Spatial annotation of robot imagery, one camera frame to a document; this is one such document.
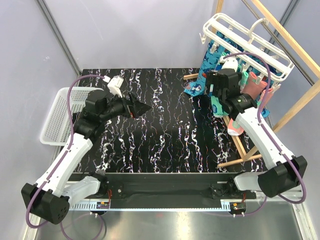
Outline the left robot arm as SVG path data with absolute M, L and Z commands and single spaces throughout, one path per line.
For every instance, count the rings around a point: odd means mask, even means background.
M 131 92 L 127 97 L 115 95 L 108 99 L 102 89 L 91 91 L 79 118 L 71 124 L 70 136 L 57 158 L 34 184 L 26 183 L 21 189 L 27 225 L 36 228 L 30 214 L 58 225 L 76 203 L 89 196 L 103 198 L 108 193 L 108 178 L 103 173 L 92 173 L 71 186 L 66 184 L 104 132 L 106 122 L 118 116 L 139 118 L 150 109 L 150 105 L 140 102 Z

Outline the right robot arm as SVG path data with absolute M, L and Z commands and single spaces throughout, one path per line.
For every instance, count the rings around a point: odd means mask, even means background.
M 210 70 L 205 75 L 205 94 L 218 98 L 224 112 L 249 135 L 261 154 L 266 171 L 236 175 L 227 185 L 228 195 L 239 198 L 245 191 L 263 192 L 273 198 L 301 186 L 307 168 L 303 156 L 295 156 L 268 126 L 253 98 L 241 93 L 242 74 L 234 69 Z

